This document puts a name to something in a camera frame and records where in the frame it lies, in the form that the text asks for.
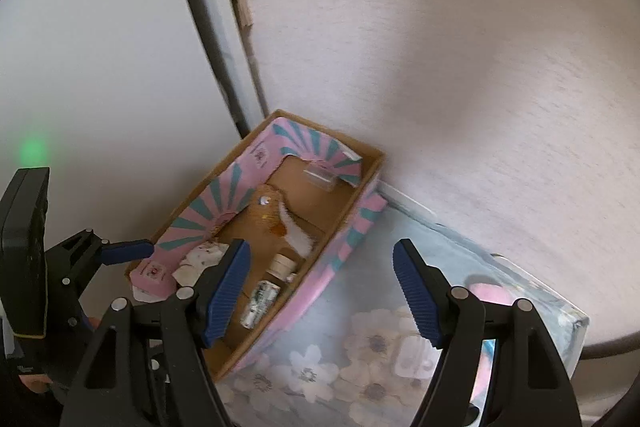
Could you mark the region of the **person left hand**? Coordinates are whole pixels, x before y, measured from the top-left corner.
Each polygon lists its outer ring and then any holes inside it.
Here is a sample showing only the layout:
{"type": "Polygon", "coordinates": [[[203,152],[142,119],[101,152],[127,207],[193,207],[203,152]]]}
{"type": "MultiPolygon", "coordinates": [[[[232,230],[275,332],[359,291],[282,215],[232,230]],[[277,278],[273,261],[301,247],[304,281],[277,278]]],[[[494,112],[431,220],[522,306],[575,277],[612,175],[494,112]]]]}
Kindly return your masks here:
{"type": "Polygon", "coordinates": [[[46,393],[52,385],[51,378],[44,374],[21,375],[21,382],[32,392],[46,393]]]}

